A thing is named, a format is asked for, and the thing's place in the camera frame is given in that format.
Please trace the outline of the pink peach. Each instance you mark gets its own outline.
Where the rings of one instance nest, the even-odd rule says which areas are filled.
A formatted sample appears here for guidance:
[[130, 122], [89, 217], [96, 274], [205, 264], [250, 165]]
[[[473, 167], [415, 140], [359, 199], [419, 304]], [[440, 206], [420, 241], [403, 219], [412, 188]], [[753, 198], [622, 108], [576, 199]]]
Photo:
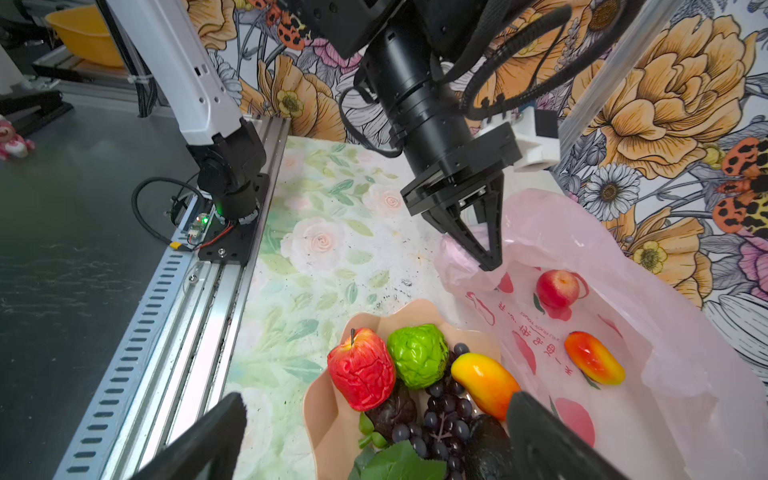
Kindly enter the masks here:
[[543, 305], [563, 309], [576, 302], [581, 287], [575, 274], [566, 270], [549, 270], [538, 278], [535, 293]]

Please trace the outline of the dark purple plum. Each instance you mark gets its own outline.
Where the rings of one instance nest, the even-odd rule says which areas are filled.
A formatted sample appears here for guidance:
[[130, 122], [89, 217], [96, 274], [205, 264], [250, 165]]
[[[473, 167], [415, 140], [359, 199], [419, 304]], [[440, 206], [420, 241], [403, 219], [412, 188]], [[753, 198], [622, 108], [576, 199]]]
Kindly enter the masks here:
[[394, 427], [413, 423], [417, 413], [417, 406], [409, 389], [401, 380], [397, 380], [388, 399], [378, 407], [368, 410], [365, 415], [372, 422], [374, 430], [387, 441], [391, 441]]

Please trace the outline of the green lime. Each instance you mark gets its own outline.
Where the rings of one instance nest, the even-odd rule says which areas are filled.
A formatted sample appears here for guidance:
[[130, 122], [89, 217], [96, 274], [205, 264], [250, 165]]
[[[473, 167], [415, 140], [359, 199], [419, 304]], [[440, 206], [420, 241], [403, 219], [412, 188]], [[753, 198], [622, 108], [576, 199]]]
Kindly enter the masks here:
[[404, 327], [387, 339], [397, 378], [408, 389], [426, 389], [443, 378], [449, 348], [443, 333], [434, 324]]

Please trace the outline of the dark avocado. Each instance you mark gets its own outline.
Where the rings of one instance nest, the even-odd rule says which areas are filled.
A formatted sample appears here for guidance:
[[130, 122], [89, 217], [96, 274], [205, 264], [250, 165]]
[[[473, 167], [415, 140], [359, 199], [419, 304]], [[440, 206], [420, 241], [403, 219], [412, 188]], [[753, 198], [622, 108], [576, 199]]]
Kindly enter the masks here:
[[473, 420], [465, 454], [466, 479], [518, 479], [514, 449], [501, 423], [487, 414]]

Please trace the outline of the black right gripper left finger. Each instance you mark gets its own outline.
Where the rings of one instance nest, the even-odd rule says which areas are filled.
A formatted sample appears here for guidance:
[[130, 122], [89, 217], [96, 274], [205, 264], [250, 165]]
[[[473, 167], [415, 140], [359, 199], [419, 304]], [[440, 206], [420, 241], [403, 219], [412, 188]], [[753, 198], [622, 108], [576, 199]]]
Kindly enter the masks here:
[[233, 478], [247, 410], [240, 393], [226, 395], [131, 480]]

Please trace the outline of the red yellow mango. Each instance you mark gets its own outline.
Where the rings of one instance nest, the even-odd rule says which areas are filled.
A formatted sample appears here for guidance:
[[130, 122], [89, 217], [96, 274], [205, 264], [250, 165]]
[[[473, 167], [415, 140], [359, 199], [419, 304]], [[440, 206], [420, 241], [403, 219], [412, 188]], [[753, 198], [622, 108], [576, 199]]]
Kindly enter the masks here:
[[572, 363], [590, 380], [604, 385], [620, 385], [626, 372], [611, 352], [593, 335], [575, 331], [564, 342]]

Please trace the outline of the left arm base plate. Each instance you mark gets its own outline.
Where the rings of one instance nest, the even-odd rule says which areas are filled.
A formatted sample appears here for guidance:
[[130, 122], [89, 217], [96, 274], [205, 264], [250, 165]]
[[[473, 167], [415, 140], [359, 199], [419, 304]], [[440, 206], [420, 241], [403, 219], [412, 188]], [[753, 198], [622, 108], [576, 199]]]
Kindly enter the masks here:
[[213, 211], [211, 226], [205, 234], [203, 245], [197, 249], [201, 261], [212, 263], [230, 262], [245, 266], [257, 239], [260, 216], [266, 212], [266, 200], [270, 177], [261, 173], [255, 181], [256, 208], [247, 216], [227, 220], [217, 210]]

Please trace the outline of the red apple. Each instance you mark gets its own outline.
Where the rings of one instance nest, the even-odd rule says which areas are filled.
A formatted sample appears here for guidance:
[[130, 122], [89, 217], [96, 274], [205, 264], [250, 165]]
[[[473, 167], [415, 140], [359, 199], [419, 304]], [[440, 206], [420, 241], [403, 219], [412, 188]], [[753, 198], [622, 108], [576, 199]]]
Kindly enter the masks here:
[[352, 328], [327, 356], [335, 388], [358, 412], [384, 403], [396, 384], [396, 369], [386, 343], [370, 328]]

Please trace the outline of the orange yellow mango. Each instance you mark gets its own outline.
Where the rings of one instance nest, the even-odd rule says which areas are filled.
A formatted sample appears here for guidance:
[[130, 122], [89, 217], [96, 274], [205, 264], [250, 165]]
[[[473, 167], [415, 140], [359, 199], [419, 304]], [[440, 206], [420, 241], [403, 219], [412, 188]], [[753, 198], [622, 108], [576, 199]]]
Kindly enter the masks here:
[[506, 420], [512, 397], [521, 387], [498, 361], [477, 353], [465, 353], [452, 364], [451, 375], [463, 386], [477, 407], [500, 422]]

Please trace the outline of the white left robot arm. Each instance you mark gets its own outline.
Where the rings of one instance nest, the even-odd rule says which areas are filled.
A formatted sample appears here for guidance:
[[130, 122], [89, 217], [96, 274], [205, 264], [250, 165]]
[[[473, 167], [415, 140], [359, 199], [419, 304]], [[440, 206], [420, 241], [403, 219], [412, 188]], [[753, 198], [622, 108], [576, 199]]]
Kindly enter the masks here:
[[[201, 188], [227, 226], [253, 222], [266, 199], [263, 144], [228, 97], [177, 1], [113, 1], [166, 95]], [[352, 90], [390, 123], [385, 156], [404, 156], [408, 211], [456, 240], [486, 271], [502, 262], [503, 174], [520, 158], [512, 130], [474, 137], [448, 84], [509, 22], [510, 1], [290, 1], [287, 9], [342, 55], [362, 54]]]

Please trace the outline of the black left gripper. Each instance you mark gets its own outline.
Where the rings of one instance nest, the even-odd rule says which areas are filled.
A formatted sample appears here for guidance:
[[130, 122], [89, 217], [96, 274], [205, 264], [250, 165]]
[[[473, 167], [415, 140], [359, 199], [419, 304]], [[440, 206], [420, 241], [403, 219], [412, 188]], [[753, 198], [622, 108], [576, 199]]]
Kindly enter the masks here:
[[[365, 86], [391, 125], [390, 143], [405, 155], [415, 179], [401, 194], [410, 214], [448, 234], [482, 270], [502, 264], [502, 170], [519, 159], [509, 126], [474, 137], [446, 85], [433, 77], [432, 49], [411, 17], [396, 17], [369, 44], [362, 61]], [[488, 246], [461, 212], [475, 208]]]

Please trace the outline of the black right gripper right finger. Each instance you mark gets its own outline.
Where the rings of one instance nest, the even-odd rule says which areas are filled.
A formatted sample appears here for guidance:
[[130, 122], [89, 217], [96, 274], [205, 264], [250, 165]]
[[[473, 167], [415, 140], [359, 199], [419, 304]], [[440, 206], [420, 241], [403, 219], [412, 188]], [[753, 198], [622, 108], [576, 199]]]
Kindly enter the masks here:
[[514, 394], [507, 425], [521, 479], [623, 479], [618, 469], [526, 392]]

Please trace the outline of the pink flower-shaped bowl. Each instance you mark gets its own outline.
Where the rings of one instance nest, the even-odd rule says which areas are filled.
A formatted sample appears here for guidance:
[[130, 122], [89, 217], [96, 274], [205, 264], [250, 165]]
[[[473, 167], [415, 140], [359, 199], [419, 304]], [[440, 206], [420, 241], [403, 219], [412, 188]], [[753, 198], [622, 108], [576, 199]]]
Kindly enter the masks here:
[[[464, 343], [473, 353], [501, 360], [499, 343], [492, 335], [451, 325], [441, 316], [437, 306], [426, 299], [414, 300], [389, 316], [359, 313], [349, 320], [346, 328], [367, 327], [382, 339], [387, 339], [399, 328], [423, 323], [435, 325], [444, 334], [449, 346]], [[310, 384], [303, 403], [303, 414], [316, 470], [311, 477], [346, 479], [360, 453], [358, 442], [362, 434], [358, 428], [359, 413], [351, 409], [327, 372]]]

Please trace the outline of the pink plastic bag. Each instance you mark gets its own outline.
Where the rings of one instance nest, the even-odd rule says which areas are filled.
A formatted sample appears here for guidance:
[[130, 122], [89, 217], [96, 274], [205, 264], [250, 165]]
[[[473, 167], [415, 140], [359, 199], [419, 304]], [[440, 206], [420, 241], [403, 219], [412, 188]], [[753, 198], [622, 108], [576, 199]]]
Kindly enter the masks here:
[[[479, 268], [444, 237], [435, 265], [469, 327], [492, 335], [523, 390], [631, 479], [763, 479], [767, 405], [758, 377], [688, 299], [626, 258], [573, 200], [528, 189], [503, 206], [503, 263]], [[570, 307], [535, 293], [549, 270], [578, 277]], [[596, 337], [626, 372], [586, 377], [565, 351]]]

